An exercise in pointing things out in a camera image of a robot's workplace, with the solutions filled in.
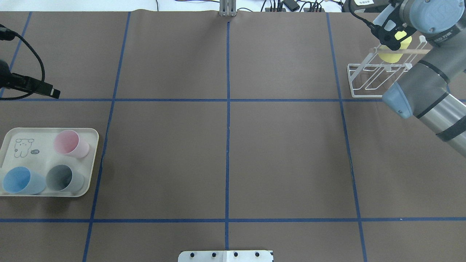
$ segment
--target tray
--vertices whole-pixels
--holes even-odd
[[[63,156],[53,149],[53,141],[63,130],[74,130],[89,143],[89,153],[82,159]],[[18,146],[17,139],[26,145]],[[13,128],[8,131],[0,149],[0,196],[36,196],[36,197],[79,197],[89,190],[92,169],[96,159],[99,133],[92,128]],[[84,185],[75,193],[57,192],[45,187],[44,191],[35,195],[8,193],[3,189],[2,181],[6,173],[17,166],[25,166],[46,176],[56,165],[67,165],[73,172],[84,177]]]

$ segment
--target metal bracket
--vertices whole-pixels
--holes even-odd
[[[220,16],[236,16],[236,0],[220,0]]]
[[[269,250],[237,251],[184,251],[178,262],[274,262],[274,253]]]

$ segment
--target gray cup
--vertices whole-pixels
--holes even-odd
[[[54,191],[76,193],[84,185],[84,177],[67,165],[54,166],[45,178],[47,187]]]

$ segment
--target robotic arm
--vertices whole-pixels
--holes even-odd
[[[466,157],[466,105],[447,84],[466,73],[466,13],[464,0],[390,0],[374,23],[365,20],[381,44],[392,50],[416,30],[433,49],[383,95],[399,116],[417,117],[439,139]],[[395,33],[407,36],[397,40]]]

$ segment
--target yellow object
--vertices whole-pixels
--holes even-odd
[[[401,31],[401,32],[398,32],[398,33],[395,34],[396,39],[402,39],[405,36],[406,36],[405,31]],[[400,49],[407,49],[409,44],[411,44],[411,41],[412,41],[411,36],[404,39],[401,42],[401,48]],[[380,49],[388,49],[388,47],[387,46],[381,46]],[[387,63],[396,63],[396,62],[400,61],[402,55],[403,54],[379,54],[379,57],[382,60],[384,60],[385,62],[387,62]]]

